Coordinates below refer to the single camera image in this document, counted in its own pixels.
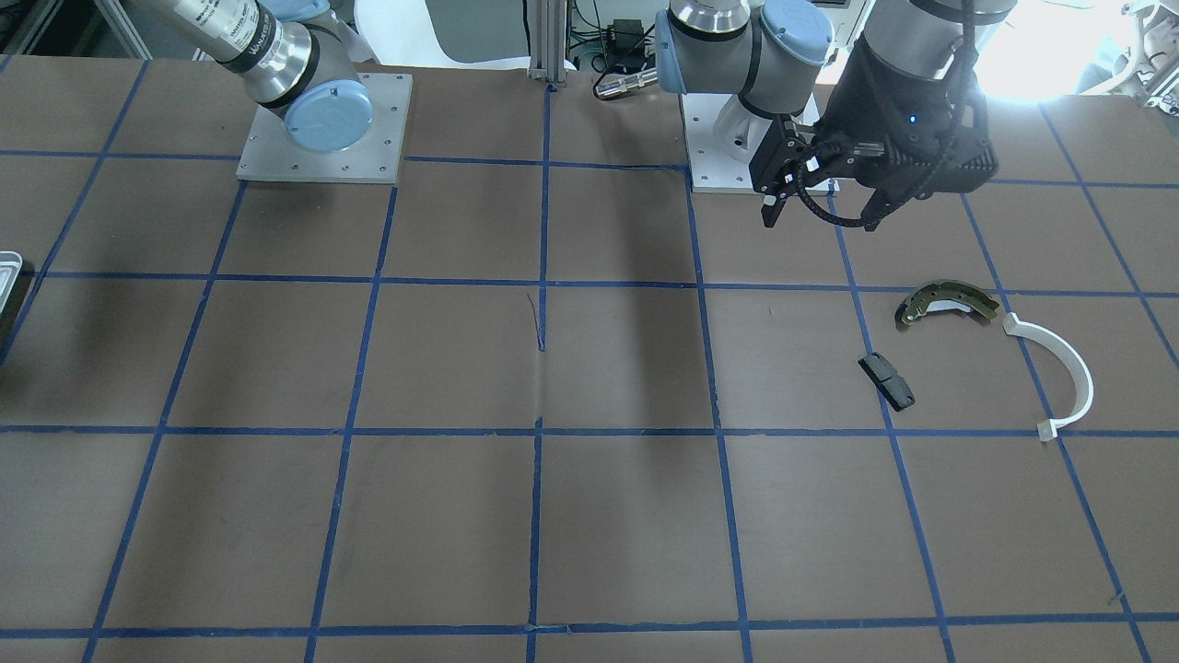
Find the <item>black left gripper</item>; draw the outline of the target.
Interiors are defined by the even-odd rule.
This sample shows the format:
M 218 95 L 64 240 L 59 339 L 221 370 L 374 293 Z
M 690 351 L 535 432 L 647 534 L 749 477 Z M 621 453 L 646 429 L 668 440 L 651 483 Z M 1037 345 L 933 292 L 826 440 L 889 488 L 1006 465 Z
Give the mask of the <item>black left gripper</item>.
M 951 139 L 943 168 L 917 190 L 973 192 L 997 173 L 988 134 L 986 98 L 971 67 L 949 64 L 942 78 L 910 76 L 872 50 L 855 42 L 821 119 L 808 130 L 772 122 L 750 163 L 756 192 L 763 193 L 763 227 L 773 229 L 788 204 L 788 168 L 804 158 L 818 173 L 852 178 L 872 188 L 862 209 L 864 230 L 876 230 L 898 209 L 898 198 L 921 180 Z

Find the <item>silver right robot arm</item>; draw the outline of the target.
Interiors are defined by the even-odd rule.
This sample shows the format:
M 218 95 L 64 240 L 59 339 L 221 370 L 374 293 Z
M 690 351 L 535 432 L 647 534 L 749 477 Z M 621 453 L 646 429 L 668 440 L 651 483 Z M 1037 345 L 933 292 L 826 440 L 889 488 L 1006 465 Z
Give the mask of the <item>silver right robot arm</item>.
M 141 1 L 233 76 L 304 150 L 335 152 L 365 137 L 373 101 L 356 64 L 373 51 L 329 1 Z

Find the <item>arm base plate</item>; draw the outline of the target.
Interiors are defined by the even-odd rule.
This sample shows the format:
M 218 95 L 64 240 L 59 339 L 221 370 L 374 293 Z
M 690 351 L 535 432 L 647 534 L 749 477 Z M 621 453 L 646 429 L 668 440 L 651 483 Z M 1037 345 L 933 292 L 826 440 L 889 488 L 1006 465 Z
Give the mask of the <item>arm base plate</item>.
M 683 134 L 696 192 L 755 193 L 749 165 L 771 126 L 735 94 L 683 94 Z
M 237 177 L 396 184 L 413 87 L 408 73 L 362 73 L 307 88 L 283 117 L 257 110 Z

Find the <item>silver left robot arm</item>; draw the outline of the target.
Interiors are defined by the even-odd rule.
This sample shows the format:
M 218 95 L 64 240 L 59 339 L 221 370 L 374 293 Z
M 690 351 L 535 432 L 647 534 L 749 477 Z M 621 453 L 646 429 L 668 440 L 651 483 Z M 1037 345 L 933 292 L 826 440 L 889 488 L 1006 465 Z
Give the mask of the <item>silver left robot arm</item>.
M 976 192 L 997 175 L 975 72 L 1012 1 L 876 1 L 821 118 L 801 124 L 834 50 L 809 1 L 671 1 L 654 18 L 656 70 L 674 94 L 727 94 L 765 122 L 746 140 L 764 227 L 797 198 L 834 227 L 872 232 L 933 193 Z

